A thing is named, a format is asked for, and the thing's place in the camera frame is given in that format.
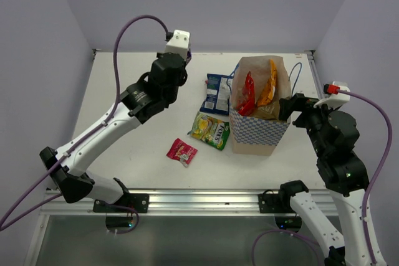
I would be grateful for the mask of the light blue chips bag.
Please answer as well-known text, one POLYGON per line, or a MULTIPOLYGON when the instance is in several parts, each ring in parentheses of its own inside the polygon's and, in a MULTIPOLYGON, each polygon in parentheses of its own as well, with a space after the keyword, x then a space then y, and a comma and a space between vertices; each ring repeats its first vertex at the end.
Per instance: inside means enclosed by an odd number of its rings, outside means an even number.
POLYGON ((261 105, 256 107, 251 116, 262 120, 278 121, 279 111, 280 111, 279 101, 275 101, 268 105, 261 105))

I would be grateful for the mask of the orange snack packet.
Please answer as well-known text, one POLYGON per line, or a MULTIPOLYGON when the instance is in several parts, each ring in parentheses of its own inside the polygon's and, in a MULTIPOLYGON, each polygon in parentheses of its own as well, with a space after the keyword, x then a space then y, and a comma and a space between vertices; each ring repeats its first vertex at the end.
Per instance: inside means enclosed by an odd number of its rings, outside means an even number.
POLYGON ((277 86, 277 68, 272 59, 269 60, 270 68, 271 68, 271 75, 267 80, 257 102, 256 106, 266 106, 272 103, 273 98, 276 93, 276 86, 277 86))

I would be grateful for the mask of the blue checkered paper bag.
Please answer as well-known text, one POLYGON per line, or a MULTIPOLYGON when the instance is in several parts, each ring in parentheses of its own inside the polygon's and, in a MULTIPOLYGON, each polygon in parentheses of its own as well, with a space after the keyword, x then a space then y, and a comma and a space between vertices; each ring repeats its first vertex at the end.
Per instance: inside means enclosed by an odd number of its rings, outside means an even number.
POLYGON ((262 120, 251 115, 241 116, 235 110, 248 72, 251 72, 254 80, 255 108, 257 107, 256 102, 271 75, 270 59, 277 68, 276 93, 272 102, 292 96, 291 82, 283 57, 279 55, 242 57, 232 72, 233 82, 229 99, 229 121, 234 153, 270 156, 290 125, 289 118, 287 121, 262 120))

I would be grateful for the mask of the red cookie snack bag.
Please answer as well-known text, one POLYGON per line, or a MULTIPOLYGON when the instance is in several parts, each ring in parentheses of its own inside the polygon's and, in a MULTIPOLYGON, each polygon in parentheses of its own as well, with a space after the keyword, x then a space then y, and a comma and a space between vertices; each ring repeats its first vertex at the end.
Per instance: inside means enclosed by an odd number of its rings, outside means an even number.
POLYGON ((254 91, 254 80, 251 72, 248 72, 244 82, 244 87, 238 98, 235 110, 241 116, 249 116, 255 109, 255 91, 254 91))

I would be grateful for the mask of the dark blue snack packet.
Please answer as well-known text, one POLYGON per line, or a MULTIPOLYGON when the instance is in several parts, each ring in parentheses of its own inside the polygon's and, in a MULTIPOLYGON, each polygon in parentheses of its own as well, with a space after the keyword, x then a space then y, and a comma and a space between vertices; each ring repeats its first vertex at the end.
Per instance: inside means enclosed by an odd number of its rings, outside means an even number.
POLYGON ((232 76, 207 74, 206 98, 200 112, 228 116, 232 82, 232 76))

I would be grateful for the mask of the green Fox's candy bag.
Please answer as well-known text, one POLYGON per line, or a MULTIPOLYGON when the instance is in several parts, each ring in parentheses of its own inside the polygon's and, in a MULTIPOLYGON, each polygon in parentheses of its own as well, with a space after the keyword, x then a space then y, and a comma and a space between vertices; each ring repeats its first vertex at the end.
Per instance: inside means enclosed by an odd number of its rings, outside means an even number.
POLYGON ((198 112, 188 135, 222 151, 230 135, 230 124, 198 112))

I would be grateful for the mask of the purple white snack packet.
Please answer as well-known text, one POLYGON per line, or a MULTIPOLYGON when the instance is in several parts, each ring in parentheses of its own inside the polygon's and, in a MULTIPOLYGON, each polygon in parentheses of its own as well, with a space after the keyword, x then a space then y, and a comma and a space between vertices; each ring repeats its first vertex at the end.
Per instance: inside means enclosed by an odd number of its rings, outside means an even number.
POLYGON ((192 58, 191 49, 188 49, 187 56, 186 56, 186 65, 189 64, 189 62, 191 61, 191 58, 192 58))

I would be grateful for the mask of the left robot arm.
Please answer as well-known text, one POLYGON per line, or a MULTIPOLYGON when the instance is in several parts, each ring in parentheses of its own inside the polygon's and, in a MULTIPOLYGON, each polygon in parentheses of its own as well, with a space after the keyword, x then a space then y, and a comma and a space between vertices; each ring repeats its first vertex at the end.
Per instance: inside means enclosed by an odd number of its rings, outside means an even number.
POLYGON ((117 178, 106 179, 87 172, 89 166, 123 135, 162 112, 177 99, 187 80, 188 54, 157 54, 150 71, 129 85, 116 105, 70 143, 44 148, 39 156, 67 203, 88 197, 106 202, 115 211, 130 204, 127 187, 117 178))

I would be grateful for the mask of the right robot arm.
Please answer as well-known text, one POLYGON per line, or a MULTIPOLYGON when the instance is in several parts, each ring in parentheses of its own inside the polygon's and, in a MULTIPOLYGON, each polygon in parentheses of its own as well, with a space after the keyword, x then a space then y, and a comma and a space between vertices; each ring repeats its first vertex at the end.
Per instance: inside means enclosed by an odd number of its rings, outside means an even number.
POLYGON ((295 211, 315 237, 324 265, 386 265, 370 215, 367 191, 372 186, 354 147, 360 133, 355 118, 323 100, 301 93, 280 99, 279 118, 300 115, 294 126, 304 128, 317 156, 317 169, 335 204, 340 230, 329 221, 300 181, 281 184, 277 203, 295 211))

